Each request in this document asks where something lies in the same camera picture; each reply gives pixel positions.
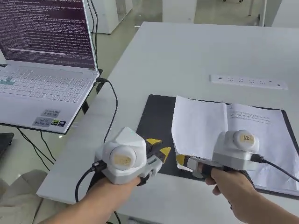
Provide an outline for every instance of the power outlet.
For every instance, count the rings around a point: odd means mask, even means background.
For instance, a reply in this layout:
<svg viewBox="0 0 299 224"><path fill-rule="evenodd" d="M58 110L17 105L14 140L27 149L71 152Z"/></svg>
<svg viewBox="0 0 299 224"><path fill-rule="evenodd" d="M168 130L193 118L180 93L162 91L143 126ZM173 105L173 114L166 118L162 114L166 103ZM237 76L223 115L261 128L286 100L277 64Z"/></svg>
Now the power outlet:
<svg viewBox="0 0 299 224"><path fill-rule="evenodd" d="M210 81L212 83L218 83L218 84L245 85L251 87L279 89L279 90L288 89L288 86L285 82L274 80L274 79L210 75Z"/></svg>

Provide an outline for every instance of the forearm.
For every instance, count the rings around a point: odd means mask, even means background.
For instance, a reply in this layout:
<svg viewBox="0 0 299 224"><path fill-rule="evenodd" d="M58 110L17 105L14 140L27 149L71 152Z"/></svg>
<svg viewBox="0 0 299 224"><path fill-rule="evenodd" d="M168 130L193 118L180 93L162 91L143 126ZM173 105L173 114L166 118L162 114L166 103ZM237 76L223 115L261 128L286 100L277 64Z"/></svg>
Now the forearm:
<svg viewBox="0 0 299 224"><path fill-rule="evenodd" d="M260 194L253 199L248 212L251 213L249 224L299 224L298 217Z"/></svg>
<svg viewBox="0 0 299 224"><path fill-rule="evenodd" d="M72 205L41 224L104 224L112 211L95 206L87 200Z"/></svg>

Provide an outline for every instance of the black mat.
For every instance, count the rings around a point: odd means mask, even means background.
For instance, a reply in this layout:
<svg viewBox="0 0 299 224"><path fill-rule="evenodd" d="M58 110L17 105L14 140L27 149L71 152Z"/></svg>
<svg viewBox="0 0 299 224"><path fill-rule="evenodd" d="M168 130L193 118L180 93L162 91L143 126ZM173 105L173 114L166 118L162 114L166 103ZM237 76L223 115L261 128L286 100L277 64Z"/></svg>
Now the black mat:
<svg viewBox="0 0 299 224"><path fill-rule="evenodd" d="M173 175L183 178L189 178L194 180L202 180L194 177L191 172L181 170L177 167L175 150L171 135L171 125L172 125L172 116L174 112L176 98L175 97L166 97L158 95L149 95L146 106L144 108L142 117L140 119L139 126L137 128L137 133L142 136L144 139L152 138L162 140L163 147L171 147L171 152L162 166L160 173ZM291 124L284 110L281 110L283 117L285 119L286 126L288 128L289 134L292 138L294 146L299 153L299 146L296 142L294 133L291 128ZM272 191L258 190L267 194L280 195L290 198L299 199L299 196L291 196L288 194L281 194Z"/></svg>

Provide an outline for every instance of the human hand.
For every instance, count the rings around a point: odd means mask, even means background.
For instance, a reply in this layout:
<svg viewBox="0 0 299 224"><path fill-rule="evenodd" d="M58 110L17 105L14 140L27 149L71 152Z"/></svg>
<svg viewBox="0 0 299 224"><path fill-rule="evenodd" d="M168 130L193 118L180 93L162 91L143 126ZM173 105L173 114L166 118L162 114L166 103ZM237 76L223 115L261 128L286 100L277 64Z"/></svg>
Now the human hand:
<svg viewBox="0 0 299 224"><path fill-rule="evenodd" d="M112 184L107 178L103 178L93 185L82 201L88 201L95 208L104 205L103 209L112 213L128 200L139 183L139 177L125 184Z"/></svg>
<svg viewBox="0 0 299 224"><path fill-rule="evenodd" d="M234 215L242 222L249 222L252 216L249 210L255 206L260 195L242 173L213 168L211 178L206 179L206 184L216 185L213 194L217 196L222 193L230 202Z"/></svg>

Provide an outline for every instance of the paper sheet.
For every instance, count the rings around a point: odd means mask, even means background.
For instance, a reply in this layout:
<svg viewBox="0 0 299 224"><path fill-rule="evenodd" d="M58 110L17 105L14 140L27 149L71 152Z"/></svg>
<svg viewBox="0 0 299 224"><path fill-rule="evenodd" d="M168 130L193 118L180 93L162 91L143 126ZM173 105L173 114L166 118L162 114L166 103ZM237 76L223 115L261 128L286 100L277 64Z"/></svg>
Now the paper sheet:
<svg viewBox="0 0 299 224"><path fill-rule="evenodd" d="M211 159L220 132L242 129L259 138L260 155L299 177L299 156L281 111L177 97L171 131L178 154ZM299 183L270 165L259 164L249 175L257 187L299 195Z"/></svg>
<svg viewBox="0 0 299 224"><path fill-rule="evenodd" d="M221 132L228 130L226 104L177 97L172 138L179 154L211 159Z"/></svg>

